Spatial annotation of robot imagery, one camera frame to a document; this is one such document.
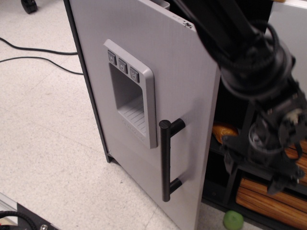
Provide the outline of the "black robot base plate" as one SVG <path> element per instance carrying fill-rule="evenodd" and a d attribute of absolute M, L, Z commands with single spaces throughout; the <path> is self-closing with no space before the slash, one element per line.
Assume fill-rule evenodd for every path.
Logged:
<path fill-rule="evenodd" d="M 16 203 L 9 206 L 0 203 L 1 230 L 59 230 L 58 227 L 39 215 Z"/>

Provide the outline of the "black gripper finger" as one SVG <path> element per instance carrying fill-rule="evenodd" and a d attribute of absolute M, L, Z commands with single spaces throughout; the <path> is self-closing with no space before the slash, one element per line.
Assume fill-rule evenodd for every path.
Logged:
<path fill-rule="evenodd" d="M 281 192 L 286 187 L 286 177 L 283 176 L 273 176 L 267 187 L 267 193 L 274 195 Z"/>
<path fill-rule="evenodd" d="M 225 169 L 229 174 L 234 174 L 237 170 L 237 157 L 232 152 L 226 152 L 224 154 Z"/>

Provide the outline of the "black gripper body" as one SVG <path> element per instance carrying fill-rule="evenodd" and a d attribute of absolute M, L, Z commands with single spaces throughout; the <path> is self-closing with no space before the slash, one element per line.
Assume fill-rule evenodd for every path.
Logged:
<path fill-rule="evenodd" d="M 297 184 L 306 173 L 296 163 L 303 155 L 300 142 L 306 139 L 306 122 L 302 119 L 281 122 L 277 130 L 257 120 L 247 134 L 223 136 L 221 149 L 232 152 L 238 166 L 250 165 L 273 176 L 286 177 L 286 186 Z"/>

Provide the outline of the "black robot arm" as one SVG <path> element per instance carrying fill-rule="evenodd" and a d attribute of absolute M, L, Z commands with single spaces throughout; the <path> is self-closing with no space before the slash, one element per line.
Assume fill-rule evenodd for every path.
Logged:
<path fill-rule="evenodd" d="M 223 85 L 249 101 L 257 119 L 247 134 L 223 135 L 228 173 L 243 162 L 272 174 L 270 195 L 299 183 L 305 173 L 285 149 L 307 138 L 307 100 L 292 76 L 295 58 L 264 20 L 249 21 L 234 0 L 177 0 L 217 63 Z"/>

